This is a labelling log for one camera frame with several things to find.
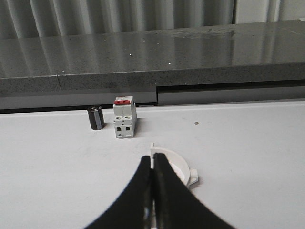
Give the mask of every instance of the red toggle switch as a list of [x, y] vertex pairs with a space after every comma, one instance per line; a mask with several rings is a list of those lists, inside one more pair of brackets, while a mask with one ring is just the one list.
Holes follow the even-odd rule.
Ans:
[[129, 100], [115, 100], [114, 104], [115, 105], [129, 105], [130, 101]]

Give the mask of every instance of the white tabletop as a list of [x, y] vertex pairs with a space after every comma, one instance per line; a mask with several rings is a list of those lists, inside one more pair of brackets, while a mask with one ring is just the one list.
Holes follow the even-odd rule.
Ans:
[[103, 113], [100, 131], [86, 111], [0, 114], [0, 228], [86, 226], [150, 142], [198, 169], [192, 192], [233, 226], [304, 228], [305, 101], [141, 107], [132, 139], [116, 139]]

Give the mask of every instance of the miniature circuit breaker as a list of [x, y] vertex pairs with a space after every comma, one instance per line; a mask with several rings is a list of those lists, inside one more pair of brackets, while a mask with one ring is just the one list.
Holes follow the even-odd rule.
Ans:
[[113, 104], [114, 128], [117, 138], [134, 136], [137, 112], [132, 96], [117, 97]]

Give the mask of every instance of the gray countertop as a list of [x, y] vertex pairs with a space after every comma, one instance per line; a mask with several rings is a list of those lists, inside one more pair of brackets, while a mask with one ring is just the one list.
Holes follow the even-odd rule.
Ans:
[[299, 20], [0, 40], [0, 93], [305, 79]]

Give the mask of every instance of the electrolytic capacitor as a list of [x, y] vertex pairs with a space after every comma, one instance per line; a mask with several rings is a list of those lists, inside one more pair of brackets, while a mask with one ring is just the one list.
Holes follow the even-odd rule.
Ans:
[[101, 130], [105, 126], [101, 106], [90, 106], [87, 109], [92, 130]]

